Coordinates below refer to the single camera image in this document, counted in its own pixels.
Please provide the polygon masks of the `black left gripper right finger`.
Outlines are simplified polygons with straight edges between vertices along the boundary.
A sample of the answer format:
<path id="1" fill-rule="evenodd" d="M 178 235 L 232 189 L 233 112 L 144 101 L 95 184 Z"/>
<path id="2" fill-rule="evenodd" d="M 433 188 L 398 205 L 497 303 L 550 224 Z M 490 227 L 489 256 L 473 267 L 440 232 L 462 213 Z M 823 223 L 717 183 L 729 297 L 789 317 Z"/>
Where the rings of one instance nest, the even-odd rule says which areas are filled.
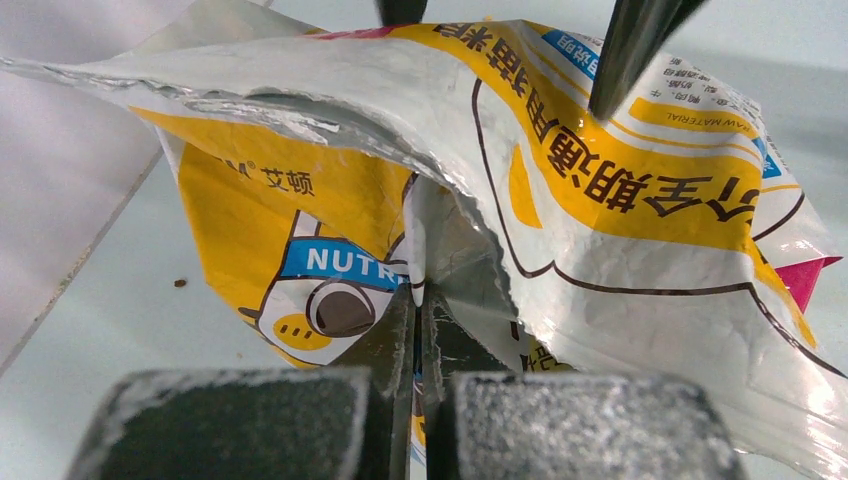
<path id="1" fill-rule="evenodd" d="M 519 373 L 429 288 L 421 368 L 431 479 L 742 479 L 706 393 L 663 375 Z"/>

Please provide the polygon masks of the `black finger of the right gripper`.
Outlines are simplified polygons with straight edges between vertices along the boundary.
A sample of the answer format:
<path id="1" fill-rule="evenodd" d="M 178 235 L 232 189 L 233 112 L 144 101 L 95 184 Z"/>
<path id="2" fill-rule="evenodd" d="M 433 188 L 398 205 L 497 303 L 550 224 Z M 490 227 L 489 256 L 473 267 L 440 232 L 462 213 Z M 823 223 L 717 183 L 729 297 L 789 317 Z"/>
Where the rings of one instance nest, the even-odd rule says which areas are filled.
<path id="1" fill-rule="evenodd" d="M 669 38 L 704 0 L 618 0 L 599 56 L 588 109 L 608 121 Z"/>
<path id="2" fill-rule="evenodd" d="M 422 22 L 427 0 L 375 0 L 383 27 L 414 25 Z"/>

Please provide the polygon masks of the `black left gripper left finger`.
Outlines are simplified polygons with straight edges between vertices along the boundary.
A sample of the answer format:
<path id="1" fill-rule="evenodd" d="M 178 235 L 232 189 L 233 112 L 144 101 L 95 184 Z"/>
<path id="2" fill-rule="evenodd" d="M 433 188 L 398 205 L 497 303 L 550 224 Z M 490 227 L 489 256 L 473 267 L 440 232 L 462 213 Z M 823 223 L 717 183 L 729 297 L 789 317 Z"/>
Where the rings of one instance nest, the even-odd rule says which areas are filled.
<path id="1" fill-rule="evenodd" d="M 71 479 L 405 479 L 415 308 L 315 369 L 147 370 L 96 410 Z"/>

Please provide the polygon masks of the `white yellow pet food bag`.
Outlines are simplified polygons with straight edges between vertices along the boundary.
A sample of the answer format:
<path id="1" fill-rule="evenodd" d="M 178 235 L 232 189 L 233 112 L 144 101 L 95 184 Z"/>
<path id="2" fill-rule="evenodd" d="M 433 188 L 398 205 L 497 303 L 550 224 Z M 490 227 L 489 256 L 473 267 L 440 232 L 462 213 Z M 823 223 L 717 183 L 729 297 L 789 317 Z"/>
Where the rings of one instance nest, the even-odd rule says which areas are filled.
<path id="1" fill-rule="evenodd" d="M 847 378 L 782 268 L 819 218 L 758 106 L 660 55 L 607 124 L 599 40 L 526 20 L 327 32 L 197 1 L 134 49 L 4 71 L 158 134 L 209 286 L 297 367 L 441 291 L 531 372 L 703 387 L 736 448 L 847 475 Z"/>

